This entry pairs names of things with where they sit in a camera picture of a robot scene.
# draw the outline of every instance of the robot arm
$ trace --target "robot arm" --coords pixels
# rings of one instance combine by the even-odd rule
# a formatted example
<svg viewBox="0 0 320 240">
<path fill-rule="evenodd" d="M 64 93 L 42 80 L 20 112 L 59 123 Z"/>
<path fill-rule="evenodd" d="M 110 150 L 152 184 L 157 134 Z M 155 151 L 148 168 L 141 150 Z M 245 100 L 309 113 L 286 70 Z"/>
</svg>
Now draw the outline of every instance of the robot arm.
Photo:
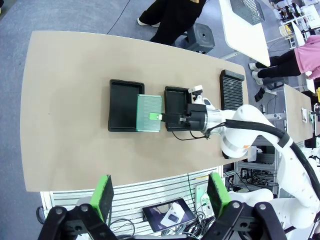
<svg viewBox="0 0 320 240">
<path fill-rule="evenodd" d="M 310 226 L 320 211 L 320 178 L 314 161 L 308 161 L 293 140 L 254 106 L 243 105 L 236 111 L 219 110 L 201 96 L 202 86 L 189 89 L 189 93 L 194 95 L 194 103 L 188 105 L 180 123 L 191 131 L 202 132 L 207 138 L 219 134 L 225 155 L 243 157 L 258 136 L 265 137 L 281 153 L 277 181 L 295 199 L 285 202 L 274 199 L 272 205 L 280 220 L 289 219 L 296 228 Z"/>
</svg>

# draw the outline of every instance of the tabletop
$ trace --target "tabletop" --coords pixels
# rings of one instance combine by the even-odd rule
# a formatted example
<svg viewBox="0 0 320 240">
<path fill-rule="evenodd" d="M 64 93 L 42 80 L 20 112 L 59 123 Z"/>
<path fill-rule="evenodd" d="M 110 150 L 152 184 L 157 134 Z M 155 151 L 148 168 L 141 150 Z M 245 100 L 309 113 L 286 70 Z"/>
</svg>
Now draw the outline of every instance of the tabletop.
<svg viewBox="0 0 320 240">
<path fill-rule="evenodd" d="M 110 79 L 141 82 L 145 94 L 166 86 L 203 86 L 220 108 L 222 70 L 242 66 L 189 50 L 105 34 L 34 31 L 21 93 L 20 142 L 27 191 L 92 189 L 110 174 L 114 186 L 208 169 L 222 156 L 220 136 L 179 141 L 160 132 L 109 132 Z M 248 103 L 247 82 L 242 82 Z M 177 132 L 189 138 L 189 132 Z"/>
<path fill-rule="evenodd" d="M 285 84 L 284 99 L 287 133 L 295 143 L 312 138 L 313 125 L 307 119 L 307 123 L 302 121 L 301 108 L 311 111 L 311 99 L 298 90 Z"/>
<path fill-rule="evenodd" d="M 248 57 L 270 66 L 267 42 L 262 24 L 251 25 L 236 15 L 230 0 L 219 0 L 225 41 L 228 46 Z"/>
</svg>

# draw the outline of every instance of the black plastic tray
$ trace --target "black plastic tray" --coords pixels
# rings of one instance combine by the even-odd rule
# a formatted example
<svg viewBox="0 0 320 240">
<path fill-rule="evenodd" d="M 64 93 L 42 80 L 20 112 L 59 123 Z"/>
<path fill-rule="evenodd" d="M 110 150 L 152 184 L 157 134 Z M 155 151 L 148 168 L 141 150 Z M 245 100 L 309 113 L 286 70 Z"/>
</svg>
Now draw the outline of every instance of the black plastic tray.
<svg viewBox="0 0 320 240">
<path fill-rule="evenodd" d="M 166 86 L 164 90 L 164 108 L 167 114 L 184 114 L 187 105 L 192 103 L 192 96 L 188 93 L 188 88 Z M 187 128 L 175 124 L 165 123 L 168 132 L 188 131 Z"/>
<path fill-rule="evenodd" d="M 110 132 L 136 132 L 138 94 L 145 94 L 143 83 L 110 80 Z"/>
</svg>

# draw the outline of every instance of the tablet screen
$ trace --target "tablet screen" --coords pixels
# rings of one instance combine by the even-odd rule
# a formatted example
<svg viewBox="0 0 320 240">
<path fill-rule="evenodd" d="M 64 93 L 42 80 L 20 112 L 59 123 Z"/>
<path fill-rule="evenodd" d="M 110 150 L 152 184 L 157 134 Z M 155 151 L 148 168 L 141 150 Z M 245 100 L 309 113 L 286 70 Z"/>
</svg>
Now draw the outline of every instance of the tablet screen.
<svg viewBox="0 0 320 240">
<path fill-rule="evenodd" d="M 144 207 L 142 210 L 154 232 L 172 228 L 196 218 L 182 198 Z"/>
</svg>

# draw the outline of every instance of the pink shirt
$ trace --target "pink shirt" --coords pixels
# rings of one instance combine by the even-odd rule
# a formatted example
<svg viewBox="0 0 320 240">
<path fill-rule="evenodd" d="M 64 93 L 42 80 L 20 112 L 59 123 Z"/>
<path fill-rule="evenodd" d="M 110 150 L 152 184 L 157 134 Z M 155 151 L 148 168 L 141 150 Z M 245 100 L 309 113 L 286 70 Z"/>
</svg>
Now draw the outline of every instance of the pink shirt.
<svg viewBox="0 0 320 240">
<path fill-rule="evenodd" d="M 320 77 L 320 35 L 311 35 L 294 53 L 301 73 L 311 71 L 309 78 Z"/>
</svg>

